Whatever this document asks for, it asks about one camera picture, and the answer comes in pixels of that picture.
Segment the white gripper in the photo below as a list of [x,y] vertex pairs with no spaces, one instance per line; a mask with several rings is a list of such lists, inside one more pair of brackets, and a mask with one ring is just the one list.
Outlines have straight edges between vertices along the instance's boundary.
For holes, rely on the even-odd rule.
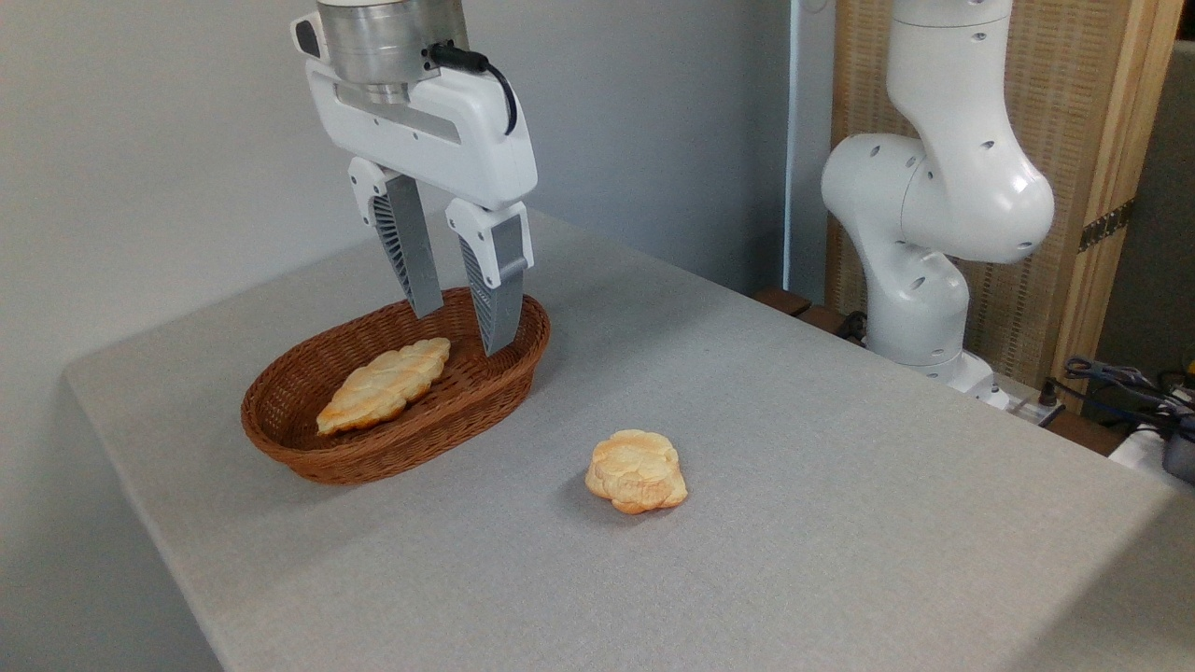
[[505,133],[500,83],[443,69],[413,84],[406,103],[379,104],[327,65],[307,60],[304,69],[333,145],[357,155],[347,175],[358,213],[376,230],[415,317],[443,306],[417,179],[460,197],[445,215],[460,239],[485,353],[511,344],[523,271],[534,265],[527,209],[517,201],[537,187],[538,171],[525,120]]

